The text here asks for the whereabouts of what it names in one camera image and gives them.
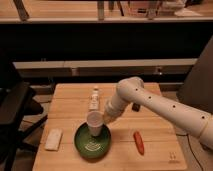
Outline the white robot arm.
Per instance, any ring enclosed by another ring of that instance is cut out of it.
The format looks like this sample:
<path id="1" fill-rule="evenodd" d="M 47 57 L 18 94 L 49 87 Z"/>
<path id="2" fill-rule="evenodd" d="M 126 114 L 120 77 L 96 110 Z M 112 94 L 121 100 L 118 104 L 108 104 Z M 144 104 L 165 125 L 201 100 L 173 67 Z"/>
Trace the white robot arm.
<path id="1" fill-rule="evenodd" d="M 122 79 L 116 84 L 113 96 L 105 103 L 104 123 L 114 122 L 130 103 L 148 108 L 213 150 L 213 115 L 151 93 L 139 77 Z"/>

